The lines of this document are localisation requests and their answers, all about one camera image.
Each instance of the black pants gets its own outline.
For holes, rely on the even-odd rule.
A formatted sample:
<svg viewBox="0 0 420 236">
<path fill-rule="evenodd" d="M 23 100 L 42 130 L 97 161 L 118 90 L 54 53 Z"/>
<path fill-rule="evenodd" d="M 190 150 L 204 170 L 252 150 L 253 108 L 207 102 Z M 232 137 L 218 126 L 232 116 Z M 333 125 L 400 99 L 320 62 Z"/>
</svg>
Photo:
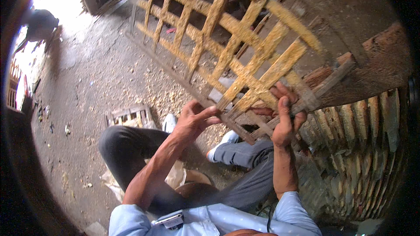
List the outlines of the black pants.
<svg viewBox="0 0 420 236">
<path fill-rule="evenodd" d="M 112 126 L 99 140 L 99 151 L 118 184 L 125 191 L 134 176 L 146 165 L 168 133 L 146 128 Z M 248 211 L 273 190 L 273 143 L 258 141 L 222 144 L 216 150 L 215 160 L 227 165 L 240 165 L 252 170 L 222 191 L 209 195 L 200 203 L 183 198 L 169 185 L 164 184 L 148 209 L 154 215 L 215 203 Z"/>
</svg>

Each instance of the shoe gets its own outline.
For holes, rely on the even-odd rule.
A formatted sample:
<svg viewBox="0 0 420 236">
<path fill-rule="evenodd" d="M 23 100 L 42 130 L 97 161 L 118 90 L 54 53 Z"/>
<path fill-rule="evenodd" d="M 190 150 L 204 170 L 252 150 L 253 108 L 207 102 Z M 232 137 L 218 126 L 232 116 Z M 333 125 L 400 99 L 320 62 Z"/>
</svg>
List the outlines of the shoe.
<svg viewBox="0 0 420 236">
<path fill-rule="evenodd" d="M 207 160 L 210 162 L 216 163 L 217 161 L 214 160 L 214 153 L 216 152 L 216 149 L 224 143 L 237 143 L 238 140 L 239 140 L 239 135 L 236 134 L 236 132 L 234 132 L 233 130 L 229 131 L 223 136 L 222 141 L 220 141 L 219 144 L 217 144 L 213 149 L 210 149 L 207 152 L 207 155 L 206 155 Z"/>
<path fill-rule="evenodd" d="M 173 114 L 168 114 L 162 124 L 162 130 L 167 133 L 172 133 L 176 125 L 176 117 Z"/>
</svg>

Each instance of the person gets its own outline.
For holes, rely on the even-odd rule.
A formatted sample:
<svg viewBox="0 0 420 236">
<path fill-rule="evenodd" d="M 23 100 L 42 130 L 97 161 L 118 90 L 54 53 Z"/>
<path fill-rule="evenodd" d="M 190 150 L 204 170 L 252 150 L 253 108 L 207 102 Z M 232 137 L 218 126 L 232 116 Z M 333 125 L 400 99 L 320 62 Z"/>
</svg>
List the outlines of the person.
<svg viewBox="0 0 420 236">
<path fill-rule="evenodd" d="M 254 145 L 238 143 L 238 135 L 229 131 L 207 153 L 207 159 L 252 170 L 200 202 L 183 198 L 165 183 L 165 177 L 186 147 L 208 126 L 221 123 L 216 117 L 220 113 L 216 107 L 203 109 L 197 101 L 187 103 L 177 124 L 173 116 L 165 119 L 164 128 L 170 134 L 123 126 L 107 128 L 99 140 L 100 153 L 125 191 L 122 205 L 111 214 L 109 235 L 230 235 L 234 231 L 240 234 L 240 229 L 253 229 L 255 233 L 267 233 L 269 229 L 277 235 L 321 235 L 300 203 L 290 147 L 293 135 L 306 121 L 306 113 L 300 112 L 292 120 L 290 106 L 297 96 L 280 82 L 270 91 L 279 98 L 280 117 L 271 141 L 260 140 Z M 263 110 L 260 114 L 273 112 L 266 108 L 260 110 Z M 151 158 L 147 165 L 145 158 Z M 247 213 L 273 189 L 279 202 L 269 224 L 267 218 Z M 178 210 L 182 210 L 184 221 L 176 229 L 152 225 L 146 215 L 149 212 L 160 217 Z"/>
</svg>

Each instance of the wooden frame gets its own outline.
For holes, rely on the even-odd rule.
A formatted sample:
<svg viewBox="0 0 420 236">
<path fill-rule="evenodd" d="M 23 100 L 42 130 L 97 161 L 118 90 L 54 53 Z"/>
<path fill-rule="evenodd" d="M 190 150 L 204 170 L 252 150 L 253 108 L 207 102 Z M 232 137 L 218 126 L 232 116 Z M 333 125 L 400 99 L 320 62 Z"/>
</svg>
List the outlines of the wooden frame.
<svg viewBox="0 0 420 236">
<path fill-rule="evenodd" d="M 151 50 L 142 43 L 138 43 L 139 48 L 162 66 L 174 80 L 184 86 L 203 106 L 214 105 L 214 102 L 207 98 L 213 88 L 222 93 L 222 99 L 215 105 L 222 111 L 231 102 L 234 106 L 229 112 L 223 114 L 221 119 L 229 128 L 236 131 L 250 144 L 254 144 L 255 140 L 264 134 L 271 136 L 274 127 L 279 122 L 279 118 L 276 117 L 265 123 L 249 108 L 256 101 L 262 100 L 267 107 L 277 111 L 278 99 L 271 94 L 269 89 L 281 77 L 284 77 L 301 97 L 292 107 L 292 112 L 298 113 L 304 109 L 312 112 L 320 104 L 317 99 L 338 83 L 354 67 L 354 59 L 350 56 L 327 79 L 314 89 L 310 89 L 293 71 L 293 65 L 309 49 L 321 56 L 325 64 L 336 64 L 335 59 L 332 58 L 330 51 L 322 45 L 316 35 L 311 32 L 311 24 L 308 26 L 303 25 L 299 18 L 279 2 L 280 0 L 250 0 L 250 5 L 241 20 L 237 20 L 225 12 L 227 0 L 213 0 L 212 3 L 205 0 L 174 0 L 183 5 L 180 17 L 168 10 L 171 1 L 164 0 L 163 6 L 159 7 L 153 4 L 153 0 L 136 0 L 132 17 L 135 16 L 137 7 L 140 7 L 145 10 L 144 23 L 134 21 L 134 18 L 132 18 L 131 23 L 144 33 L 142 43 L 144 43 L 146 35 L 153 40 Z M 255 31 L 249 29 L 263 9 L 267 9 L 270 15 L 277 19 L 276 24 L 265 39 L 261 39 Z M 206 16 L 201 30 L 189 24 L 189 18 L 193 10 Z M 150 15 L 159 19 L 154 31 L 149 29 Z M 176 27 L 173 42 L 161 36 L 164 23 Z M 220 25 L 231 33 L 226 46 L 219 44 L 211 37 L 216 25 Z M 277 45 L 289 31 L 294 31 L 298 37 L 283 53 L 277 53 Z M 135 42 L 132 34 L 126 33 L 126 35 Z M 184 35 L 187 35 L 195 42 L 192 54 L 187 54 L 180 48 Z M 246 47 L 250 46 L 255 50 L 255 54 L 245 66 L 239 62 L 235 55 L 235 51 L 241 42 L 244 42 Z M 156 54 L 158 43 L 173 55 L 169 62 L 165 63 Z M 208 71 L 207 68 L 199 64 L 199 60 L 205 51 L 209 51 L 218 58 L 213 71 Z M 180 76 L 179 73 L 173 70 L 172 66 L 176 58 L 187 67 L 184 76 Z M 265 61 L 270 62 L 270 68 L 260 79 L 256 79 L 254 74 Z M 229 88 L 218 81 L 227 68 L 238 76 Z M 201 91 L 191 83 L 194 73 L 197 73 L 206 81 L 206 86 Z M 244 87 L 248 87 L 249 90 L 239 99 L 237 95 Z M 235 121 L 242 114 L 246 114 L 260 128 L 253 133 L 248 133 Z"/>
</svg>

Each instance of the concrete floor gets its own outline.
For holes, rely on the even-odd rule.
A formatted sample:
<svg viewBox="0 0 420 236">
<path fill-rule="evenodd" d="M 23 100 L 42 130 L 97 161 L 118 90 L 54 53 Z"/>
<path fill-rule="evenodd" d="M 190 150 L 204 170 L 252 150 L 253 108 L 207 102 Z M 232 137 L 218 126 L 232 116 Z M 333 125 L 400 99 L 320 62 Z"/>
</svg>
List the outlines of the concrete floor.
<svg viewBox="0 0 420 236">
<path fill-rule="evenodd" d="M 48 118 L 39 122 L 34 116 L 32 120 L 42 170 L 54 199 L 82 230 L 94 222 L 108 228 L 111 211 L 119 204 L 100 180 L 106 171 L 98 152 L 98 139 L 105 129 L 103 115 L 143 102 L 151 106 L 160 126 L 167 113 L 179 114 L 192 99 L 124 36 L 130 10 L 126 3 L 112 15 L 98 19 L 88 14 L 60 16 L 51 10 L 60 18 L 62 41 L 56 39 L 48 55 L 38 54 L 38 69 L 33 72 L 41 78 L 35 100 L 50 107 Z M 392 16 L 385 17 L 371 29 L 360 27 L 360 33 L 366 39 L 392 21 Z M 71 131 L 68 136 L 66 125 Z M 197 140 L 197 146 L 184 155 L 188 168 L 199 168 L 220 189 L 242 174 L 205 160 L 207 150 L 227 131 L 223 124 L 208 128 Z M 84 187 L 87 183 L 93 186 Z"/>
</svg>

